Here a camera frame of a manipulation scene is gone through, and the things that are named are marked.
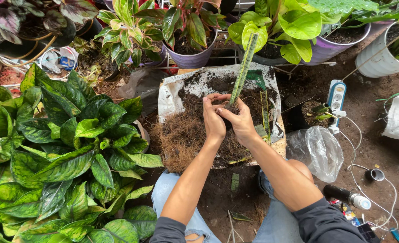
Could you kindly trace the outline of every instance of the person's right hand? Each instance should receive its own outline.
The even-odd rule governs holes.
[[[221,95],[215,99],[217,100],[229,100],[231,94]],[[232,128],[237,137],[237,141],[248,148],[254,139],[261,139],[253,127],[253,121],[249,107],[240,98],[237,99],[237,108],[239,110],[238,115],[230,112],[225,108],[216,109],[216,113],[221,117],[229,120],[232,124]]]

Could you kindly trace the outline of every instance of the ripped jeans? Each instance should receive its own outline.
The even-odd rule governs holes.
[[[158,217],[160,217],[164,204],[179,178],[179,174],[168,173],[165,170],[156,182],[152,193],[152,202],[153,209]],[[298,231],[297,220],[283,203],[273,196],[273,188],[262,170],[260,171],[259,183],[262,189],[268,193],[271,202],[267,216],[262,221],[261,227],[252,243],[303,243]],[[209,229],[197,208],[186,225],[185,231],[186,235],[193,233],[199,236],[204,235],[203,243],[221,242]]]

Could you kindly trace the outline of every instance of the person's left hand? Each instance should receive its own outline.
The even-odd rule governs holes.
[[[209,94],[202,98],[204,108],[204,124],[206,125],[207,139],[221,143],[226,134],[224,120],[216,114],[217,108],[223,108],[228,102],[220,105],[212,105],[215,98],[221,96],[219,93]]]

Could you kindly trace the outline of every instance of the ground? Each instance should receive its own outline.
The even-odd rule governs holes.
[[[337,57],[332,58],[330,61],[336,61],[336,66],[299,66],[294,71],[294,74],[292,74],[290,80],[288,80],[288,76],[284,73],[277,73],[278,87],[282,101],[289,95],[293,95],[300,102],[316,95],[314,99],[325,102],[330,81],[332,79],[342,79],[354,70],[355,57],[371,40],[372,38],[359,43]],[[345,80],[345,84],[348,90],[346,91],[343,109],[347,112],[348,117],[358,124],[363,135],[355,163],[370,169],[374,168],[375,165],[379,165],[379,168],[384,171],[386,178],[395,185],[398,196],[393,215],[399,222],[399,140],[381,136],[385,128],[385,122],[383,120],[375,121],[378,119],[378,115],[383,113],[383,104],[375,100],[388,98],[399,92],[399,74],[382,78],[366,78],[356,72]],[[286,122],[286,112],[283,113],[283,118],[284,122]],[[153,122],[155,122],[153,117],[147,118],[147,121],[143,120],[146,129]],[[341,119],[339,127],[354,144],[358,142],[359,131],[348,120]],[[332,184],[347,188],[348,190],[358,191],[351,173],[347,170],[353,149],[342,135],[336,135],[336,138],[342,147],[345,160],[339,171],[337,180]],[[149,152],[158,153],[156,143],[152,142]],[[268,197],[257,187],[256,174],[258,170],[258,166],[233,166],[210,172],[198,203],[198,210],[210,229],[222,242],[227,242],[231,228],[228,210],[242,213],[254,219],[253,222],[233,220],[234,228],[244,241],[249,242],[254,239],[254,229],[259,229],[260,221],[267,213],[269,203]],[[162,168],[150,169],[149,174],[144,175],[145,180],[142,184],[150,185],[154,183],[162,171]],[[240,185],[237,192],[231,191],[231,175],[233,173],[240,175]],[[354,169],[355,179],[361,185],[366,195],[382,207],[390,210],[394,200],[392,186],[386,181],[368,184],[363,179],[363,174],[363,169]],[[316,185],[322,190],[327,183],[318,180],[316,177],[314,178]],[[151,205],[150,195],[136,202],[136,204],[140,203]],[[376,205],[372,205],[372,208],[367,211],[362,211],[354,207],[353,210],[359,218],[364,214],[364,218],[367,221],[372,221],[376,224],[382,224],[388,218],[388,214]],[[386,227],[396,227],[396,223],[391,219],[386,224]],[[384,233],[380,229],[377,229],[375,232],[379,237]],[[236,241],[241,242],[242,240],[236,236]],[[388,233],[382,242],[394,243],[396,241]]]

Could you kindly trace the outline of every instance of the forearm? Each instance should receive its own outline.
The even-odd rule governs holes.
[[[205,141],[201,151],[175,184],[165,202],[161,217],[168,217],[187,225],[195,212],[220,143],[221,141],[217,140]]]
[[[274,191],[290,211],[300,210],[320,200],[321,191],[293,165],[288,163],[261,137],[255,136],[248,149],[267,175]]]

